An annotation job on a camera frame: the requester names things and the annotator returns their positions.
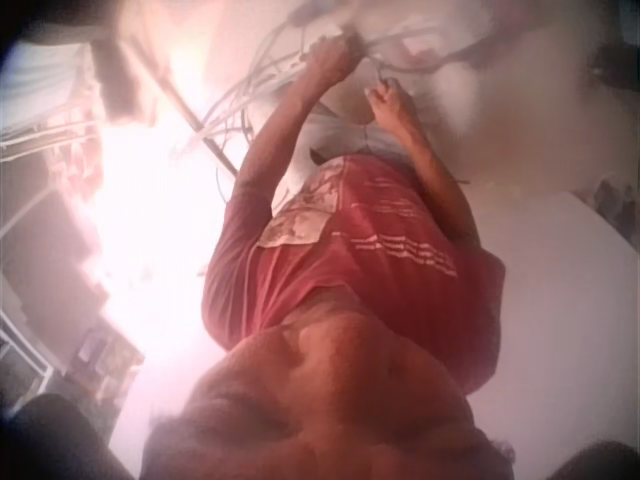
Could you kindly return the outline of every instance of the metal pole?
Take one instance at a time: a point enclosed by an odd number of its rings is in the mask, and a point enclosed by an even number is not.
[[[173,84],[167,80],[166,78],[162,78],[158,75],[157,68],[153,61],[147,56],[147,54],[142,50],[140,45],[135,40],[124,43],[125,46],[129,47],[135,58],[142,64],[145,68],[147,74],[151,79],[155,82],[157,87],[164,93],[164,95],[173,103],[173,106],[178,110],[180,115],[186,120],[189,126],[193,129],[195,133],[202,131],[204,125],[196,117],[196,115],[191,111],[187,103],[180,96],[176,88]],[[210,138],[203,138],[202,143],[204,143],[211,153],[213,153],[220,162],[220,166],[223,167],[233,178],[238,175],[238,170],[231,163],[229,158],[225,155],[222,149],[218,146],[216,142],[214,142]]]

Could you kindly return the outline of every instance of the t-shirt print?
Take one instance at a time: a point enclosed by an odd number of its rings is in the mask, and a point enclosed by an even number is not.
[[[317,243],[338,208],[344,165],[344,158],[323,165],[269,222],[258,240],[258,247]]]

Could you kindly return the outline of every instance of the man's right hand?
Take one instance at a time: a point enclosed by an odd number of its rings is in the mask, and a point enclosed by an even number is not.
[[[378,125],[401,143],[423,135],[415,103],[395,78],[367,89],[366,94]]]

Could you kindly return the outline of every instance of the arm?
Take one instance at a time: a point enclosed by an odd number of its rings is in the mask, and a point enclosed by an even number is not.
[[[413,100],[396,80],[367,91],[382,128],[407,150],[425,191],[425,203],[442,232],[456,244],[480,246],[471,207],[458,183],[434,155]]]
[[[251,187],[273,200],[309,113],[327,90],[355,70],[361,59],[357,39],[353,37],[323,40],[312,49],[306,71],[289,88],[249,148],[236,178],[234,194]]]

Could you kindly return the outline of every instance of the white surface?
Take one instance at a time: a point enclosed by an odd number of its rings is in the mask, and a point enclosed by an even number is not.
[[[487,435],[539,480],[596,440],[637,446],[638,263],[568,194],[478,219],[507,266],[496,376],[470,398]]]

